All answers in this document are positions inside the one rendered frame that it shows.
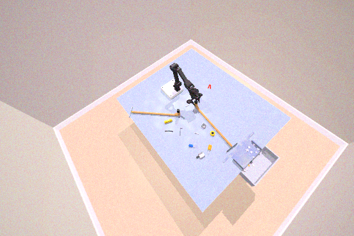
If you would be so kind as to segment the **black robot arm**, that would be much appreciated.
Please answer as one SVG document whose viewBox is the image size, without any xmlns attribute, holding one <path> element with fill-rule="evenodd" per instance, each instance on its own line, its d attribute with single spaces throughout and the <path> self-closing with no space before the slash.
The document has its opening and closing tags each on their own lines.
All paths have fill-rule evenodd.
<svg viewBox="0 0 354 236">
<path fill-rule="evenodd" d="M 175 80 L 174 85 L 173 85 L 174 90 L 175 91 L 181 90 L 180 86 L 182 84 L 181 84 L 181 81 L 179 80 L 179 77 L 178 77 L 178 74 L 179 74 L 181 79 L 183 80 L 183 84 L 185 85 L 185 88 L 189 91 L 189 94 L 193 94 L 193 98 L 195 100 L 200 99 L 201 94 L 198 94 L 199 90 L 197 88 L 194 88 L 195 87 L 194 84 L 186 78 L 183 71 L 181 70 L 181 67 L 179 67 L 179 68 L 178 67 L 179 67 L 179 65 L 177 63 L 173 63 L 172 65 L 169 66 L 170 70 L 172 70 L 173 75 L 174 75 L 174 80 Z"/>
</svg>

